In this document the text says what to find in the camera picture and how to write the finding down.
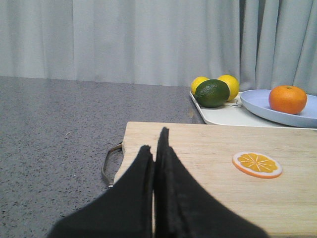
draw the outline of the cutting board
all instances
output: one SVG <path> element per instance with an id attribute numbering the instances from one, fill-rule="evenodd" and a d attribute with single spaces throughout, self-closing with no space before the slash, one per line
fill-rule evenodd
<path id="1" fill-rule="evenodd" d="M 169 144 L 200 183 L 233 212 L 272 237 L 317 237 L 317 131 L 205 124 L 129 122 L 118 180 L 142 145 L 153 158 L 159 134 L 169 128 Z M 283 167 L 277 178 L 256 178 L 232 164 L 240 151 L 268 155 Z"/>

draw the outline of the plate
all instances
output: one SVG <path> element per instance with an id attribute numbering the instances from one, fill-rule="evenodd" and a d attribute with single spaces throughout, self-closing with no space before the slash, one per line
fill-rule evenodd
<path id="1" fill-rule="evenodd" d="M 316 96 L 307 95 L 305 108 L 299 114 L 292 115 L 270 108 L 268 102 L 270 92 L 271 90 L 245 91 L 240 95 L 241 102 L 247 110 L 267 120 L 295 127 L 317 128 Z"/>

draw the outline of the orange slice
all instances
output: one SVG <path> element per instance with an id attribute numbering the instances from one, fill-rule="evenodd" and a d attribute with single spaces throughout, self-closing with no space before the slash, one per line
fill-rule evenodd
<path id="1" fill-rule="evenodd" d="M 282 166 L 275 159 L 257 152 L 239 152 L 233 156 L 232 163 L 242 172 L 258 178 L 272 179 L 282 173 Z"/>

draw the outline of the lime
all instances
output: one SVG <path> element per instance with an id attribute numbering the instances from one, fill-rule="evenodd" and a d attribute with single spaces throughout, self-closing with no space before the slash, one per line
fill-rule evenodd
<path id="1" fill-rule="evenodd" d="M 194 95 L 197 102 L 206 108 L 216 108 L 223 105 L 229 98 L 228 85 L 218 79 L 210 79 L 198 85 Z"/>

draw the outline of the speckled granite surface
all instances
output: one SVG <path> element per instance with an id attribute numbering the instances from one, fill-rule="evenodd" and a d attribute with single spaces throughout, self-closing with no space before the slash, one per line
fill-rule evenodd
<path id="1" fill-rule="evenodd" d="M 204 123 L 189 90 L 0 77 L 0 237 L 45 237 L 105 192 L 101 167 L 128 121 Z"/>

